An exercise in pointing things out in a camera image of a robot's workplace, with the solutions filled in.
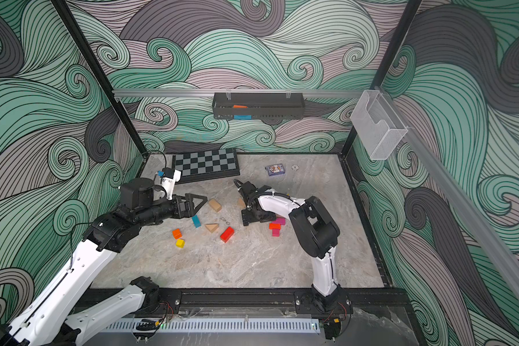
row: black frame post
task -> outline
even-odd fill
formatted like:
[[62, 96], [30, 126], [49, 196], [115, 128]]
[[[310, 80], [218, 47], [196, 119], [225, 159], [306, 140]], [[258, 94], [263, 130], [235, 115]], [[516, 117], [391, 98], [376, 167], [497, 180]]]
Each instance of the black frame post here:
[[83, 58], [86, 60], [87, 64], [89, 64], [92, 74], [94, 74], [94, 77], [98, 81], [98, 84], [100, 85], [100, 87], [102, 87], [104, 93], [108, 97], [108, 100], [112, 104], [113, 110], [119, 117], [119, 120], [123, 123], [123, 125], [127, 129], [129, 136], [131, 136], [131, 139], [133, 140], [134, 144], [137, 146], [137, 149], [140, 152], [140, 154], [142, 156], [144, 156], [144, 160], [146, 160], [148, 157], [148, 154], [147, 154], [147, 150], [146, 150], [146, 146], [144, 145], [144, 142], [138, 135], [137, 130], [134, 128], [134, 125], [131, 122], [131, 118], [129, 117], [129, 114], [127, 114], [127, 111], [125, 110], [125, 107], [123, 107], [123, 104], [121, 103], [121, 101], [117, 101], [116, 98], [113, 96], [113, 87], [110, 84], [108, 77], [102, 70], [102, 67], [100, 66], [100, 64], [98, 62], [98, 59], [96, 59], [96, 56], [92, 52], [92, 49], [91, 49], [88, 41], [84, 37], [81, 28], [77, 24], [75, 17], [69, 10], [67, 3], [65, 2], [65, 0], [50, 0], [50, 1], [52, 2], [52, 5], [54, 5], [54, 8], [56, 9], [57, 14], [60, 16], [63, 24], [67, 28], [67, 31], [69, 31], [71, 38], [73, 38], [73, 41], [75, 41], [75, 44], [81, 51]]
[[[371, 86], [369, 89], [374, 90], [375, 87], [380, 87], [382, 82], [385, 80], [386, 74], [390, 68], [390, 65], [396, 58], [400, 47], [402, 46], [403, 40], [406, 38], [406, 34], [413, 22], [415, 15], [417, 14], [417, 10], [419, 10], [419, 6], [421, 5], [422, 0], [409, 0], [406, 4], [406, 8], [404, 8], [402, 12], [402, 17], [398, 22], [398, 25], [394, 29], [394, 33], [390, 42], [388, 44], [388, 48], [386, 49], [385, 55], [382, 57], [381, 64], [375, 73], [375, 77], [373, 77], [373, 81], [371, 82]], [[346, 138], [346, 142], [342, 146], [341, 154], [343, 156], [347, 156], [352, 148], [353, 141], [356, 139], [356, 135], [358, 133], [354, 128], [348, 134]]]

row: black metal frame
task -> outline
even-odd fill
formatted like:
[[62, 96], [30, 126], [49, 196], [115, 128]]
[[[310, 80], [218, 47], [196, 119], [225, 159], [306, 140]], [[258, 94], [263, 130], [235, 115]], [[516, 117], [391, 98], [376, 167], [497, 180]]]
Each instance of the black metal frame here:
[[[114, 294], [121, 288], [89, 288], [75, 305], [75, 311], [89, 308]], [[235, 308], [242, 311], [253, 309], [279, 310], [282, 315], [311, 316], [327, 319], [331, 315], [344, 315], [338, 305], [331, 313], [320, 313], [308, 301], [311, 288], [160, 288], [159, 299], [168, 302], [174, 314], [187, 317], [208, 316], [215, 309]], [[341, 288], [339, 303], [350, 314], [354, 307], [403, 307], [415, 337], [421, 346], [427, 345], [422, 329], [415, 317], [413, 307], [405, 290], [400, 288]], [[136, 317], [161, 317], [157, 314], [136, 315]]]
[[[121, 122], [124, 124], [127, 129], [131, 139], [135, 142], [138, 150], [141, 153], [146, 151], [145, 145], [142, 142], [142, 139], [138, 135], [138, 132], [134, 128], [129, 115], [127, 114], [123, 104], [117, 101], [113, 95], [113, 87], [111, 86], [108, 78], [106, 77], [104, 71], [100, 67], [96, 56], [92, 52], [92, 49], [85, 39], [80, 27], [78, 26], [73, 14], [69, 10], [67, 3], [65, 0], [51, 0], [52, 4], [56, 8], [58, 14], [60, 15], [63, 23], [65, 24], [67, 30], [69, 31], [71, 37], [75, 41], [79, 50], [81, 51], [84, 59], [90, 66], [91, 72], [94, 74], [97, 79], [99, 85], [104, 90], [108, 100], [111, 102], [113, 109], [118, 115]], [[407, 34], [410, 24], [413, 21], [413, 18], [421, 4], [421, 0], [409, 0], [406, 4], [406, 8], [402, 14], [400, 22], [398, 23], [397, 28], [394, 30], [392, 35], [392, 39], [389, 43], [387, 51], [381, 61], [381, 64], [375, 74], [375, 77], [371, 83], [371, 89], [375, 87], [380, 87], [385, 75], [390, 68], [390, 65], [394, 61], [400, 46]], [[417, 337], [420, 345], [424, 346], [427, 344], [422, 329], [417, 322], [415, 317], [415, 313], [411, 304], [409, 303], [409, 299], [407, 297], [406, 291], [398, 288], [390, 288], [392, 286], [390, 275], [388, 274], [388, 268], [384, 262], [383, 257], [381, 256], [381, 251], [376, 241], [373, 229], [371, 228], [371, 224], [365, 212], [364, 206], [359, 197], [358, 191], [353, 183], [350, 167], [346, 162], [346, 157], [351, 154], [351, 148], [353, 145], [353, 141], [357, 136], [357, 132], [354, 128], [351, 129], [346, 142], [344, 143], [342, 150], [340, 153], [338, 152], [328, 152], [328, 153], [276, 153], [276, 154], [288, 154], [288, 155], [318, 155], [318, 154], [326, 154], [326, 155], [338, 155], [339, 161], [341, 163], [344, 175], [346, 177], [346, 181], [349, 185], [350, 191], [352, 193], [352, 197], [356, 208], [358, 209], [358, 213], [361, 219], [361, 223], [365, 229], [367, 239], [371, 246], [371, 250], [373, 252], [375, 261], [379, 268], [379, 272], [385, 288], [343, 288], [341, 294], [339, 295], [339, 302], [342, 303], [346, 307], [354, 307], [354, 306], [366, 306], [366, 305], [383, 305], [383, 306], [402, 306], [405, 308], [409, 321], [411, 323], [411, 327], [415, 332], [415, 336]], [[273, 155], [272, 152], [262, 152], [262, 153], [238, 153], [239, 155]], [[142, 162], [141, 167], [139, 168], [139, 173], [142, 172], [144, 166], [146, 165], [148, 155], [143, 155], [144, 160]], [[115, 294], [120, 289], [112, 288], [112, 289], [92, 289], [89, 288], [81, 299], [77, 302], [75, 309], [80, 311], [82, 309], [88, 308], [99, 301], [102, 301], [112, 294]], [[327, 314], [319, 313], [313, 306], [307, 302], [307, 295], [311, 294], [310, 288], [270, 288], [270, 289], [258, 289], [258, 288], [220, 288], [220, 289], [200, 289], [200, 288], [182, 288], [182, 289], [171, 289], [171, 288], [161, 288], [160, 296], [164, 301], [169, 302], [169, 304], [175, 310], [175, 313], [187, 313], [187, 315], [191, 314], [193, 311], [197, 309], [203, 311], [204, 309], [213, 309], [213, 308], [277, 308], [283, 311], [283, 313], [296, 313], [298, 315], [307, 314], [311, 315], [314, 318], [327, 318]], [[350, 305], [346, 305], [346, 300], [350, 301]], [[340, 308], [340, 306], [333, 311], [335, 314], [341, 314], [344, 311]]]
[[54, 8], [56, 9], [56, 12], [60, 16], [63, 24], [67, 28], [67, 31], [69, 31], [69, 34], [73, 38], [73, 41], [75, 41], [75, 44], [81, 51], [81, 54], [83, 58], [86, 60], [87, 64], [90, 67], [91, 72], [94, 74], [94, 77], [98, 81], [98, 84], [100, 87], [102, 87], [104, 93], [108, 97], [108, 100], [112, 104], [112, 108], [119, 117], [119, 120], [123, 123], [125, 128], [127, 129], [127, 132], [129, 133], [129, 136], [131, 136], [131, 139], [133, 140], [134, 144], [137, 146], [137, 149], [145, 158], [147, 158], [149, 155], [146, 154], [146, 146], [144, 145], [144, 142], [138, 135], [137, 130], [134, 128], [133, 123], [131, 122], [131, 118], [129, 117], [129, 114], [127, 114], [127, 111], [125, 110], [125, 107], [123, 107], [123, 104], [120, 101], [117, 101], [116, 98], [113, 96], [113, 87], [110, 84], [110, 81], [104, 71], [102, 70], [102, 67], [100, 67], [100, 64], [98, 63], [98, 59], [96, 59], [96, 56], [92, 52], [92, 49], [86, 40], [86, 38], [83, 35], [83, 32], [79, 25], [77, 24], [77, 21], [75, 20], [75, 17], [69, 10], [69, 7], [67, 6], [67, 3], [65, 0], [50, 0], [52, 4], [54, 5]]
[[385, 287], [392, 287], [392, 278], [388, 273], [388, 267], [386, 266], [385, 260], [382, 256], [382, 251], [375, 237], [375, 233], [373, 232], [373, 228], [371, 227], [371, 222], [369, 221], [363, 202], [361, 201], [358, 190], [356, 189], [356, 185], [353, 183], [352, 174], [350, 171], [350, 167], [348, 166], [348, 162], [346, 162], [346, 158], [342, 155], [339, 155], [339, 161], [340, 165], [342, 166], [344, 176], [346, 177], [348, 187], [350, 188], [350, 192], [352, 193], [353, 202], [355, 203], [356, 209], [358, 210], [361, 225], [363, 226], [365, 235], [367, 236], [367, 241], [371, 246], [371, 252], [373, 253], [373, 257], [375, 258], [375, 263], [377, 263], [377, 268], [379, 269], [382, 283], [383, 285], [385, 285]]

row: metal rail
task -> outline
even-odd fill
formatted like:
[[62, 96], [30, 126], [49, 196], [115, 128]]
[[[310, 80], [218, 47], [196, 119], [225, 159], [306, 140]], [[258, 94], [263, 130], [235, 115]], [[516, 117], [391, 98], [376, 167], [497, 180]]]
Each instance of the metal rail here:
[[302, 93], [304, 97], [359, 99], [363, 90], [335, 89], [113, 89], [117, 97], [214, 97], [215, 93]]

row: wall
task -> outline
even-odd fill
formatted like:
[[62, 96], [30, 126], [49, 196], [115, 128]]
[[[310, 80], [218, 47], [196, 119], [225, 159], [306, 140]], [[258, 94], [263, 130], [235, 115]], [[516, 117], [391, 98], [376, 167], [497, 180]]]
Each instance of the wall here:
[[[69, 6], [114, 88], [365, 89], [405, 2], [69, 0]], [[307, 119], [272, 122], [215, 120], [211, 99], [125, 102], [143, 140], [159, 150], [339, 152], [357, 100], [310, 99]]]
[[[383, 87], [519, 259], [519, 1], [417, 14]], [[353, 148], [388, 269], [429, 343], [519, 345], [519, 301], [409, 144], [385, 162]]]
[[117, 203], [137, 153], [52, 4], [0, 1], [0, 323], [69, 258], [73, 225]]

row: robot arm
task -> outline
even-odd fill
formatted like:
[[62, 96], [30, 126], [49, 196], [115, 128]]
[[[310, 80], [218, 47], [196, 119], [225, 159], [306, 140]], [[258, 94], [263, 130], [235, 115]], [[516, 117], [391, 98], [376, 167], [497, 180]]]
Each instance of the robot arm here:
[[[98, 273], [142, 227], [158, 225], [167, 218], [190, 218], [207, 202], [204, 196], [173, 195], [180, 172], [164, 168], [162, 173], [161, 185], [154, 185], [151, 179], [135, 178], [119, 187], [117, 208], [96, 218], [72, 257], [42, 293], [9, 325], [0, 325], [0, 346], [79, 346], [124, 315], [158, 308], [158, 285], [140, 277], [118, 294], [69, 315]], [[154, 190], [162, 190], [165, 195], [154, 200]], [[195, 206], [194, 198], [201, 199], [201, 203]]]
[[334, 254], [340, 229], [321, 200], [315, 196], [294, 198], [277, 193], [269, 186], [258, 189], [250, 182], [236, 179], [234, 182], [246, 203], [246, 209], [242, 210], [243, 225], [274, 221], [276, 214], [291, 221], [300, 246], [311, 256], [314, 301], [323, 312], [330, 311], [339, 287]]

